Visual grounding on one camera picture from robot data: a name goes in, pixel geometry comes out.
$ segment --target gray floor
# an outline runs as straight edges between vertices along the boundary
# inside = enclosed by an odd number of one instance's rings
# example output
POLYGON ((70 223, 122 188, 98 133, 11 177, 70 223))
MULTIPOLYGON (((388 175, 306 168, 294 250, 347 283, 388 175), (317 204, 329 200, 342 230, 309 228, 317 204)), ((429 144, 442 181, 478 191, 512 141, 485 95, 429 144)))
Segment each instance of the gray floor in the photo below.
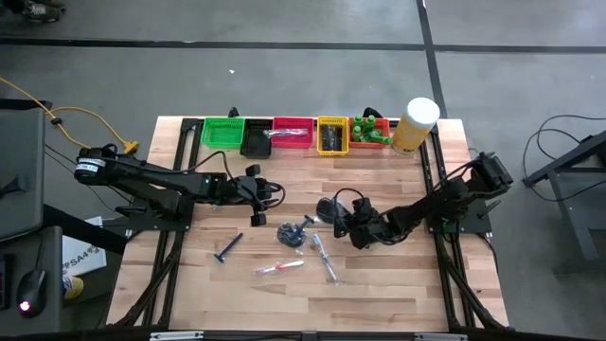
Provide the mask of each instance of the gray floor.
MULTIPOLYGON (((207 40, 239 42, 422 43, 414 0, 68 1, 53 25, 0 17, 0 32, 28 37, 207 40)), ((427 0, 437 44, 606 45, 599 0, 427 0)), ((470 145, 495 151, 516 180, 526 139, 548 117, 606 117, 606 55, 440 53, 437 64, 449 117, 465 122, 470 145)), ((159 115, 317 116, 361 113, 373 106, 398 117, 408 100, 431 97, 424 52, 131 49, 2 46, 0 75, 55 106, 102 113, 146 155, 159 115)), ((20 98, 0 86, 0 98, 20 98)), ((63 115, 91 145, 114 141, 84 114, 63 115)), ((583 138, 606 122, 551 123, 583 138)), ((68 155, 78 148, 50 125, 46 141, 68 155)), ((554 154, 573 147, 544 136, 554 154)), ((533 146, 528 168, 548 159, 533 146)), ((46 162, 45 199, 74 215, 116 216, 54 162, 46 162)), ((538 190, 550 196, 546 184, 538 190)), ((595 192, 606 188, 595 188, 595 192)), ((122 205, 111 191, 101 196, 122 205)), ((606 276, 554 278, 553 267, 578 260, 557 205, 517 181, 491 213, 501 284, 512 327, 527 332, 604 338, 606 276)), ((88 320, 97 321, 102 309, 88 320)), ((75 323, 83 327, 90 323, 75 323)))

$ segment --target sticker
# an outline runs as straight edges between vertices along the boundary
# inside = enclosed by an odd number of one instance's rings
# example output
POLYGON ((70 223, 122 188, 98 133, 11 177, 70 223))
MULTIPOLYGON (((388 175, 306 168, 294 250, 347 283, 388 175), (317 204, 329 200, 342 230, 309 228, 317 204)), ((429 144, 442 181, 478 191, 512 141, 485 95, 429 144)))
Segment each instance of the sticker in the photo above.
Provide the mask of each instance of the sticker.
POLYGON ((97 166, 92 166, 92 165, 86 165, 86 164, 78 164, 76 166, 76 171, 93 171, 93 172, 97 172, 98 171, 98 167, 97 166))
POLYGON ((78 159, 78 163, 90 163, 93 165, 105 167, 105 161, 99 159, 80 158, 78 159))

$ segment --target wooden table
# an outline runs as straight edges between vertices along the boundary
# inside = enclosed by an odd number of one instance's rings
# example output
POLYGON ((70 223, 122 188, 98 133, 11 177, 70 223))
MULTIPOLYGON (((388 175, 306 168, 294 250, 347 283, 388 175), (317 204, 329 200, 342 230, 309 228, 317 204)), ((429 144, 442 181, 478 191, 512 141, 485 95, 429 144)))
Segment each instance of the wooden table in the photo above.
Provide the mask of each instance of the wooden table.
MULTIPOLYGON (((172 167, 181 120, 158 118, 150 162, 172 167)), ((453 170, 470 158, 462 122, 444 119, 438 127, 446 168, 453 170)), ((202 147, 198 159, 210 153, 202 147)), ((275 239, 280 223, 301 223, 304 214, 314 214, 320 198, 331 197, 339 188, 360 190, 379 211, 417 201, 425 195, 419 153, 354 149, 347 156, 327 158, 318 156, 314 143, 308 150, 273 149, 268 160, 246 159, 235 150, 227 155, 234 175, 260 163, 261 174, 287 190, 286 200, 267 211, 267 225, 261 227, 250 227, 249 206, 196 206, 180 262, 172 329, 447 331, 436 249, 424 224, 400 244, 375 243, 366 250, 354 248, 348 237, 333 238, 331 225, 315 224, 311 231, 320 235, 343 281, 340 285, 329 281, 324 264, 309 247, 298 256, 275 239), (219 264, 213 253, 221 251, 239 232, 244 237, 225 263, 219 264), (299 258, 305 260, 302 267, 263 277, 253 274, 256 268, 299 258)), ((223 171, 223 161, 215 157, 198 171, 223 171)), ((349 204, 355 197, 343 193, 339 198, 349 204)), ((148 284, 158 236, 157 232, 144 232, 127 245, 108 322, 122 317, 148 284)), ((460 240, 470 286, 497 320, 507 324, 490 250, 477 236, 463 235, 460 240)), ((457 316, 463 321, 458 290, 454 290, 454 297, 457 316)), ((160 294, 157 314, 162 302, 160 294)))

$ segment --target black bin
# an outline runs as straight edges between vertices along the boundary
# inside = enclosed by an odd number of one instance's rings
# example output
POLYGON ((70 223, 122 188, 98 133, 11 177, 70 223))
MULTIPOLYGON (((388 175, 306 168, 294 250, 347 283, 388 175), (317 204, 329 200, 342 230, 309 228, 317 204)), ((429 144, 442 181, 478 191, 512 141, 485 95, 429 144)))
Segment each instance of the black bin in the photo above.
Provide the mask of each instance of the black bin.
POLYGON ((272 119, 246 119, 240 155, 253 159, 269 158, 272 154, 272 141, 263 131, 271 130, 273 125, 272 119))

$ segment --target red light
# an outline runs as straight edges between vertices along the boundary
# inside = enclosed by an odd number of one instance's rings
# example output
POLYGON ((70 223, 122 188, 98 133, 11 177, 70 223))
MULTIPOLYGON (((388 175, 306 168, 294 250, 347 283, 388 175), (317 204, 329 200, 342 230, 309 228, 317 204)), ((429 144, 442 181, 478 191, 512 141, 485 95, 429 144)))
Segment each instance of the red light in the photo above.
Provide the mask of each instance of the red light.
POLYGON ((21 308, 22 311, 26 312, 29 310, 29 302, 27 301, 23 301, 21 302, 21 304, 19 304, 19 308, 21 308))

